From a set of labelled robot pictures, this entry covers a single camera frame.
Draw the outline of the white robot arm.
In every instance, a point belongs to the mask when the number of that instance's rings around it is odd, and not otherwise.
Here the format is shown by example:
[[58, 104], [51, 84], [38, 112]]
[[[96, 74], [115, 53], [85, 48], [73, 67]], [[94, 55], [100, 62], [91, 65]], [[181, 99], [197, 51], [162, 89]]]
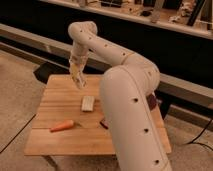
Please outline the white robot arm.
[[88, 51], [111, 64], [102, 75], [99, 93], [121, 171], [172, 171], [147, 102], [160, 82], [158, 67], [99, 37], [92, 21], [74, 22], [68, 33], [73, 40], [70, 74], [78, 88], [86, 84]]

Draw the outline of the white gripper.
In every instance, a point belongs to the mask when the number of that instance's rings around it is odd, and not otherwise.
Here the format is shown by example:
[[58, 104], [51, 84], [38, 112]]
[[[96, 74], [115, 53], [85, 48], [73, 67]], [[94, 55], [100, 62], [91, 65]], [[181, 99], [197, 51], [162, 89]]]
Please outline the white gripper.
[[83, 75], [83, 70], [85, 68], [87, 56], [75, 56], [71, 55], [69, 59], [69, 72], [72, 80], [78, 88], [83, 88], [86, 85], [86, 81]]

